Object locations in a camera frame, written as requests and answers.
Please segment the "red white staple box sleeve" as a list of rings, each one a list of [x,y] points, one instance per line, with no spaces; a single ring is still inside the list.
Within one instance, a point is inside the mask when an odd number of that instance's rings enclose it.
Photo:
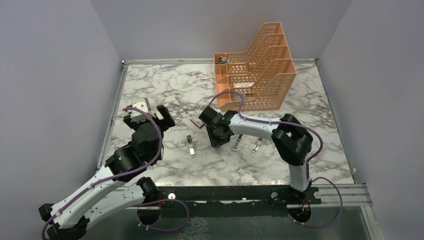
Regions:
[[[205,123],[197,116],[194,115],[190,118],[190,121],[198,128],[201,129]]]

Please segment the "pink stapler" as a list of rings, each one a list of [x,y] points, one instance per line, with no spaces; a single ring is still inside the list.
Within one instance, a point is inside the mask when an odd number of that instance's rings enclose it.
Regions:
[[[260,147],[261,147],[262,143],[263,143],[263,138],[258,138],[258,139],[256,140],[256,142],[254,143],[253,148],[252,148],[252,150],[251,150],[251,151],[252,151],[254,154],[256,154],[256,153],[259,151],[259,149],[260,149]]]

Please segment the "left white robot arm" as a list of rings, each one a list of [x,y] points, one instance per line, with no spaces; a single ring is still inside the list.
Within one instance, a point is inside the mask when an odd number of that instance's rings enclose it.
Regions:
[[[45,221],[41,231],[44,240],[80,240],[98,222],[138,203],[152,205],[158,200],[158,188],[150,177],[142,177],[127,191],[122,187],[148,167],[163,158],[164,133],[175,121],[168,108],[158,105],[160,117],[135,103],[123,110],[129,112],[124,123],[134,132],[131,140],[118,148],[103,166],[78,190],[57,203],[39,207]]]

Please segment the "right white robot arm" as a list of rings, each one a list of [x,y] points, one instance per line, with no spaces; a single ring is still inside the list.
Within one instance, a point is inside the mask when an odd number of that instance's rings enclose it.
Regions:
[[[300,204],[308,198],[311,182],[308,179],[306,157],[312,149],[313,137],[293,115],[265,119],[241,115],[234,110],[222,114],[207,106],[199,118],[205,123],[213,148],[228,143],[234,135],[253,136],[273,142],[282,160],[289,165],[289,199]]]

